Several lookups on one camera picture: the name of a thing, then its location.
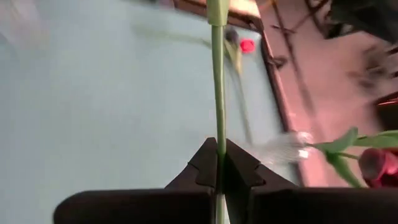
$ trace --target table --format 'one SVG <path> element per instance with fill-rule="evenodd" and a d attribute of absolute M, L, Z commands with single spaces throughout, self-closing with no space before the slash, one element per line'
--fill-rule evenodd
<path fill-rule="evenodd" d="M 23 3 L 13 7 L 34 30 L 20 33 L 24 18 L 0 24 L 2 224 L 51 223 L 55 206 L 83 190 L 164 187 L 216 136 L 210 49 L 136 29 L 210 39 L 205 19 L 130 1 Z M 262 144 L 283 128 L 261 36 L 238 32 L 257 42 L 243 57 L 242 82 Z M 244 142 L 226 71 L 227 135 Z M 297 181 L 291 167 L 270 168 Z"/>

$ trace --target blue surface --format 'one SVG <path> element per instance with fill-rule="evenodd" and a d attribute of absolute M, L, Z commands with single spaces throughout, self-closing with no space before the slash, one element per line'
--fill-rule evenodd
<path fill-rule="evenodd" d="M 210 39 L 205 19 L 128 1 L 36 3 L 40 44 L 0 39 L 0 223 L 51 223 L 57 204 L 82 190 L 163 187 L 216 136 L 210 49 L 134 28 Z M 243 70 L 261 144 L 282 129 L 259 49 Z M 230 76 L 228 137 L 244 142 Z"/>

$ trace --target black holder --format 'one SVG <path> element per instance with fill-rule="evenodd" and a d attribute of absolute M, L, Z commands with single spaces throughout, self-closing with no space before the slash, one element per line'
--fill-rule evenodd
<path fill-rule="evenodd" d="M 164 189 L 97 190 L 72 195 L 54 224 L 215 223 L 217 142 L 208 138 Z M 227 140 L 224 189 L 229 219 L 243 223 L 392 223 L 395 189 L 299 188 Z"/>

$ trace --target red tulip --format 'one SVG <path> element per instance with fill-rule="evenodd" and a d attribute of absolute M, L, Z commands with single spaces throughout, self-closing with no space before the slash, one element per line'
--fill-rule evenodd
<path fill-rule="evenodd" d="M 365 150 L 359 168 L 368 186 L 398 187 L 398 147 Z"/>

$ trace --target red object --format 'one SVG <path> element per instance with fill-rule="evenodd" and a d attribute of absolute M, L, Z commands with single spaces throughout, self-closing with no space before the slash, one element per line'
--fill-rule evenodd
<path fill-rule="evenodd" d="M 242 39 L 240 46 L 242 52 L 245 54 L 251 53 L 255 49 L 254 41 L 252 39 Z"/>
<path fill-rule="evenodd" d="M 369 187 L 398 187 L 398 148 L 369 148 L 358 162 Z"/>

